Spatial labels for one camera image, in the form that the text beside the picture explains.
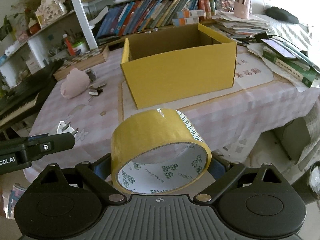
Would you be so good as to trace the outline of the green thick book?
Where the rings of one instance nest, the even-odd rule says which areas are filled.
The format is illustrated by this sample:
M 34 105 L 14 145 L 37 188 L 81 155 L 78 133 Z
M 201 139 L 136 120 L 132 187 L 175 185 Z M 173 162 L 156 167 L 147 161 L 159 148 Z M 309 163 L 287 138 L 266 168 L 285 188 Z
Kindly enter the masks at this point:
M 319 88 L 319 73 L 317 73 L 312 67 L 302 67 L 302 64 L 297 61 L 292 61 L 278 56 L 269 50 L 263 50 L 263 57 L 293 75 L 308 88 Z

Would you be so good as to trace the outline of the white bookshelf frame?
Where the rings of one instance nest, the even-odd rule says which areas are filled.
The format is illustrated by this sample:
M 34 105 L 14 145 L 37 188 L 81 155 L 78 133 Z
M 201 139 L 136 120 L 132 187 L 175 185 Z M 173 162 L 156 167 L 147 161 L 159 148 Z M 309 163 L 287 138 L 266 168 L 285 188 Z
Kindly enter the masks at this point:
M 63 34 L 79 33 L 89 49 L 98 47 L 95 38 L 108 7 L 130 0 L 66 0 L 68 12 L 41 28 L 35 16 L 41 0 L 1 0 L 1 84 L 10 88 L 21 81 L 21 72 L 43 69 L 54 58 L 50 52 Z

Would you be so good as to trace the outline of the row of leaning books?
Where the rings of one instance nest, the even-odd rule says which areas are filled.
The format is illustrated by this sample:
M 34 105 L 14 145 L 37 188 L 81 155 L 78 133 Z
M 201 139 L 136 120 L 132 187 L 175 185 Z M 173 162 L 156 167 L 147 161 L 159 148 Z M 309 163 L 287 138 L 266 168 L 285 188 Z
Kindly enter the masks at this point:
M 211 20 L 217 10 L 232 12 L 233 9 L 232 0 L 130 0 L 108 7 L 95 38 L 199 23 Z

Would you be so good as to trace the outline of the orange glue bottle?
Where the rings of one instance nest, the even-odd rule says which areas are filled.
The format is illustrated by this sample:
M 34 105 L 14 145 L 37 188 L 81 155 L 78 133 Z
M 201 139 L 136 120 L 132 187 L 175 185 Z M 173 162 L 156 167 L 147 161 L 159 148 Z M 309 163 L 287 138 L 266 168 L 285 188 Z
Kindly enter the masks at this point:
M 67 50 L 71 56 L 75 56 L 75 51 L 73 50 L 71 40 L 67 34 L 63 34 L 62 36 L 65 45 L 67 46 Z

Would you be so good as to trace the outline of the wooden chessboard box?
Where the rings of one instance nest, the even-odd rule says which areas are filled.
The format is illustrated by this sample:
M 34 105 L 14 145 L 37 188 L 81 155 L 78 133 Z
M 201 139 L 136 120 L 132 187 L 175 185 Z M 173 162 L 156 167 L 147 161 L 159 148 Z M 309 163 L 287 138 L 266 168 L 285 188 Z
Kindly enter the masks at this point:
M 66 60 L 63 65 L 54 73 L 56 81 L 66 78 L 73 68 L 78 70 L 86 70 L 94 67 L 97 64 L 106 62 L 109 55 L 108 46 L 101 46 L 97 49 L 87 51 L 86 53 L 75 56 L 72 59 Z

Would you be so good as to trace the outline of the white green lidded jar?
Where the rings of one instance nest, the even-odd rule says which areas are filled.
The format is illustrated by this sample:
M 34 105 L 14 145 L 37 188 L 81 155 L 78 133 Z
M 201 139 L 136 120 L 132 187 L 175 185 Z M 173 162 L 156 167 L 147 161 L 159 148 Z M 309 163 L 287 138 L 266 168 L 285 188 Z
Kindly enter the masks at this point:
M 75 52 L 76 56 L 82 55 L 89 51 L 89 47 L 85 39 L 81 39 L 78 42 L 75 42 L 72 45 L 73 51 Z

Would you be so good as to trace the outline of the stack of papers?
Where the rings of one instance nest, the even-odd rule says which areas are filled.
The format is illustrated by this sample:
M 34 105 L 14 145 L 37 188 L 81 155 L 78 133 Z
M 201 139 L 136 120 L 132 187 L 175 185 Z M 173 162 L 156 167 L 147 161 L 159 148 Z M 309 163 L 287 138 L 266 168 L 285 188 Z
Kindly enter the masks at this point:
M 259 33 L 268 32 L 270 24 L 258 16 L 249 14 L 249 19 L 238 18 L 233 12 L 220 11 L 212 17 L 215 27 L 228 36 L 254 36 Z

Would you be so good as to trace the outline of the pink plush toy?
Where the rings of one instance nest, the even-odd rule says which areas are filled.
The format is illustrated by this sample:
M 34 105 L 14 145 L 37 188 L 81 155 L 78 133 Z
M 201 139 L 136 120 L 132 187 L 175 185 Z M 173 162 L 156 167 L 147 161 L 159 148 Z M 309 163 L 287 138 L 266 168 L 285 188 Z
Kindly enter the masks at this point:
M 73 68 L 62 83 L 60 92 L 66 99 L 74 98 L 89 87 L 89 76 L 77 68 Z

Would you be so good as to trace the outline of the yellow packing tape roll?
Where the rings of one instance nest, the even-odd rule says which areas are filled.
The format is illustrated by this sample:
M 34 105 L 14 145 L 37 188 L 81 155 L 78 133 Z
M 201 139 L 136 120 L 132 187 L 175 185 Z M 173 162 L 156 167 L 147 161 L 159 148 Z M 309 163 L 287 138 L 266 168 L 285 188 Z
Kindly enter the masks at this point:
M 209 146 L 189 118 L 158 108 L 130 116 L 111 138 L 111 178 L 132 194 L 169 194 L 188 187 L 208 170 Z

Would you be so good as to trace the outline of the white power plug adapter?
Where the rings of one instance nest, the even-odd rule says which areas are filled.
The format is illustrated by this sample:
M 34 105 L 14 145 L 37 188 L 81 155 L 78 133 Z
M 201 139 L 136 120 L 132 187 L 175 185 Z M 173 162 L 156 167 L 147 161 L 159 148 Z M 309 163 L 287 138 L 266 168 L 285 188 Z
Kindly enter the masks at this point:
M 79 129 L 76 128 L 74 129 L 71 126 L 71 122 L 65 122 L 65 121 L 60 121 L 57 125 L 55 125 L 48 135 L 56 135 L 56 134 L 61 134 L 61 133 L 71 133 L 73 136 L 78 133 Z

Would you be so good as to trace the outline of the black piano keyboard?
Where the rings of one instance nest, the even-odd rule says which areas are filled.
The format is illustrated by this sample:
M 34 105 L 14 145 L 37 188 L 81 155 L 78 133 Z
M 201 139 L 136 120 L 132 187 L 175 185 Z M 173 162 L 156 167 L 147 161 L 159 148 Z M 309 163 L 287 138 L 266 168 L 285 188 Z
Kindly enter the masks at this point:
M 57 80 L 54 73 L 63 65 L 58 60 L 27 77 L 1 99 L 1 131 L 37 113 L 42 108 Z

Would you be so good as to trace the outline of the pink pen holder box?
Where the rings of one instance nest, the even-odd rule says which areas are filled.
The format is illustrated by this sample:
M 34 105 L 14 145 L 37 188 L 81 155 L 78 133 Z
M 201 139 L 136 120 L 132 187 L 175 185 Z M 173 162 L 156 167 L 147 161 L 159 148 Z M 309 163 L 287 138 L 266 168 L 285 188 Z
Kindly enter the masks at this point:
M 251 0 L 235 0 L 234 15 L 242 19 L 249 19 Z

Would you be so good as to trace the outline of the yellow cardboard box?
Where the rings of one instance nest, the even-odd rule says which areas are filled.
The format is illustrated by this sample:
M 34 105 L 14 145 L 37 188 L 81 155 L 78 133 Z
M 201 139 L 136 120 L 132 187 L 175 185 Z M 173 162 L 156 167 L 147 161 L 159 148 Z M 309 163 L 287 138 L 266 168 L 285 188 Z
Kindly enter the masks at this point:
M 237 42 L 202 24 L 125 38 L 121 70 L 138 109 L 231 88 Z

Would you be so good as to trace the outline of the black binder clip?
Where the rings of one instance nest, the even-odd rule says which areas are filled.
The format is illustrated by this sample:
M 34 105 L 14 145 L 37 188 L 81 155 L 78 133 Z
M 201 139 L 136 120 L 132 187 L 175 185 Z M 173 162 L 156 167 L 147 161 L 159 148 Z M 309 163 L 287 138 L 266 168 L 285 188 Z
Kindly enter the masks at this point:
M 89 86 L 88 93 L 91 96 L 99 96 L 103 92 L 103 88 L 107 85 L 107 82 L 97 82 Z

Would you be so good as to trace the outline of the floral gift bag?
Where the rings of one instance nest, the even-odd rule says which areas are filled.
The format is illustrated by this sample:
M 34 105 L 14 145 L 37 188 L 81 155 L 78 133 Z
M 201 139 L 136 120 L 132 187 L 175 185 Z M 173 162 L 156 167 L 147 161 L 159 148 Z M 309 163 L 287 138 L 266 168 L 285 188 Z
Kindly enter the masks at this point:
M 35 12 L 41 28 L 67 14 L 68 10 L 64 5 L 65 1 L 66 0 L 41 0 L 41 4 Z

